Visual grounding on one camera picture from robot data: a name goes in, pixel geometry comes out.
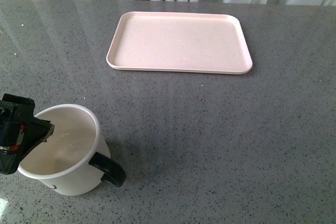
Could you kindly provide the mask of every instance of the gray countertop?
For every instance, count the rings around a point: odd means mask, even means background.
[[[247,74],[114,70],[129,11],[229,14]],[[128,177],[62,196],[0,175],[3,223],[334,223],[336,7],[0,0],[0,90],[98,117]]]

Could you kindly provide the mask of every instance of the pink tray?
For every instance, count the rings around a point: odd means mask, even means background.
[[[130,12],[107,54],[119,70],[242,74],[252,67],[239,21],[229,15]]]

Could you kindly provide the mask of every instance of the mug handle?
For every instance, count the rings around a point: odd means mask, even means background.
[[[104,172],[101,181],[106,180],[116,187],[121,187],[126,179],[126,173],[121,166],[99,152],[93,155],[89,161],[89,165]]]

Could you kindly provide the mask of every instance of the mug rim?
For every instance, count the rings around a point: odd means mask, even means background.
[[[22,166],[21,166],[21,163],[19,164],[19,167],[18,167],[18,171],[20,173],[22,173],[23,175],[29,177],[29,178],[34,178],[34,179],[52,179],[52,178],[59,178],[59,177],[62,177],[64,175],[67,175],[69,173],[71,173],[72,171],[76,170],[77,168],[79,168],[81,165],[83,165],[84,163],[87,163],[89,162],[89,158],[92,157],[98,147],[98,144],[99,144],[99,135],[101,134],[100,133],[100,125],[99,125],[99,121],[97,119],[97,117],[95,116],[95,114],[90,111],[88,108],[82,106],[82,105],[77,105],[77,104],[60,104],[60,105],[56,105],[56,106],[52,106],[50,108],[47,108],[45,110],[42,110],[41,112],[37,113],[35,115],[35,117],[38,118],[39,115],[41,114],[44,114],[46,112],[49,112],[51,110],[56,110],[56,109],[60,109],[60,108],[75,108],[75,109],[80,109],[80,110],[83,110],[85,111],[86,113],[88,113],[93,121],[94,121],[94,124],[95,124],[95,127],[96,127],[96,137],[95,137],[95,141],[93,143],[93,145],[91,146],[91,149],[89,150],[89,152],[85,155],[84,158],[82,158],[77,164],[75,164],[74,166],[66,169],[66,170],[63,170],[62,172],[58,172],[58,173],[53,173],[53,174],[46,174],[46,175],[40,175],[40,174],[35,174],[35,173],[31,173],[29,171],[27,171],[26,169],[24,169]]]

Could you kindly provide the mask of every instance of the speckled countertop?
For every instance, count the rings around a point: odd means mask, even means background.
[[[129,11],[229,14],[247,74],[136,72],[105,57]],[[334,223],[336,7],[0,0],[0,90],[81,104],[128,177],[76,197],[0,175],[2,223]]]

